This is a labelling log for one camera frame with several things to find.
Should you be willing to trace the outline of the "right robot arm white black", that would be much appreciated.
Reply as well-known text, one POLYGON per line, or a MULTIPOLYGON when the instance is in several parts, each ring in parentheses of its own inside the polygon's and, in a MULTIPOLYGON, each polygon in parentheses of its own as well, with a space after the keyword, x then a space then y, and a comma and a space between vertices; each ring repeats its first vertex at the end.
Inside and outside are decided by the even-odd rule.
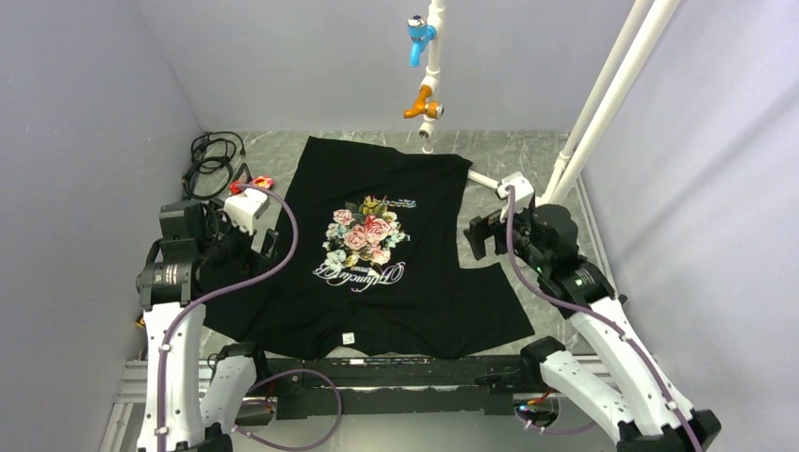
POLYGON ((705 451, 722 430, 711 410, 698 410, 643 346, 623 310, 624 300, 578 245, 578 226, 559 205, 526 207, 471 219, 464 231, 476 259, 493 239, 514 273, 531 268, 523 284, 553 304, 593 348, 609 374, 602 379, 557 339, 523 347, 510 379, 532 391, 552 389, 570 399, 618 451, 705 451))

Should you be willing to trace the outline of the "black floral print t-shirt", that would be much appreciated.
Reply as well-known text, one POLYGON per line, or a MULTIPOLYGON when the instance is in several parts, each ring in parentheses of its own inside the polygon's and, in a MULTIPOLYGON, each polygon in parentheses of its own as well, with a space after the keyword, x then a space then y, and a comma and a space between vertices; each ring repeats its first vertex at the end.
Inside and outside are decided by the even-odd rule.
POLYGON ((456 154, 308 138, 276 224, 291 260, 209 301, 204 324, 306 360, 337 347, 453 359, 532 336, 500 265, 460 266, 470 168, 456 154))

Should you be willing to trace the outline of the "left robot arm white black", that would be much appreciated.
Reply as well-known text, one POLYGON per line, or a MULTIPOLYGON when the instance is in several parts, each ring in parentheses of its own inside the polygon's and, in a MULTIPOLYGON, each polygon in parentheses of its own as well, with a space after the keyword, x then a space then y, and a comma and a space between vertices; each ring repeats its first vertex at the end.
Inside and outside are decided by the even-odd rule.
POLYGON ((136 280, 148 346, 138 451, 230 451, 242 398, 269 387, 264 351, 243 343, 222 348, 211 382, 201 390, 206 308, 189 306, 271 267, 278 234, 261 219, 268 206, 268 199, 235 195, 224 202, 189 200, 161 207, 162 235, 136 280))

